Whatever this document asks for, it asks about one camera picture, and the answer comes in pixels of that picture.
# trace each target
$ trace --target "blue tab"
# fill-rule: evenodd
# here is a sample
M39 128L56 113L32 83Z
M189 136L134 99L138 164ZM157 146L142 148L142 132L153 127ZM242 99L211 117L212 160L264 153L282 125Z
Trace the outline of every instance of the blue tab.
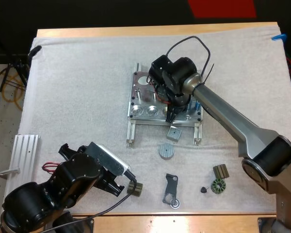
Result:
M272 40L279 40L279 39L281 39L283 41L283 43L285 43L287 40L287 35L280 34L280 35L275 35L274 37L272 37Z

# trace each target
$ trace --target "red object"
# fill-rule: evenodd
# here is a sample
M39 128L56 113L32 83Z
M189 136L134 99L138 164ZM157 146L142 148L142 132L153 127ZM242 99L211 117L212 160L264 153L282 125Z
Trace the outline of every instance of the red object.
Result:
M256 18L253 0L188 0L196 18Z

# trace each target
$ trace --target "small gear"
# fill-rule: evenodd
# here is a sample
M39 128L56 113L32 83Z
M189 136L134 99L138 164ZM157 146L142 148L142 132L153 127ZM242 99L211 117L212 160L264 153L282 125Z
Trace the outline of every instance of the small gear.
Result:
M215 194L223 193L225 188L226 188L226 184L225 184L224 180L222 180L222 179L215 179L211 184L211 190Z

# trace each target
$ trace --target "red wire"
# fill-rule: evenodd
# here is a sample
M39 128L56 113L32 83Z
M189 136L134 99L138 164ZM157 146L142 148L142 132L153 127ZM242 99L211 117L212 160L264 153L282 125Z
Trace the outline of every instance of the red wire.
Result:
M49 174L53 174L53 172L55 172L58 165L59 163L46 162L45 164L43 164L42 170L48 172Z
M149 83L149 84L153 87L154 92L155 92L155 95L156 95L156 98L157 98L160 102L163 102L163 103L166 103L166 104L170 104L170 102L168 102L168 101L161 100L161 98L159 97L159 95L158 95L157 92L156 92L155 87L152 85L152 83Z

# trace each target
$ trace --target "black metal bracket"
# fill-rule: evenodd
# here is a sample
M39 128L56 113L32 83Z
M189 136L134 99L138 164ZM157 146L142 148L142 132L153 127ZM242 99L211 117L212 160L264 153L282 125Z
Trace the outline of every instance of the black metal bracket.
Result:
M168 183L163 202L169 205L175 205L177 198L178 176L166 174L166 179Z

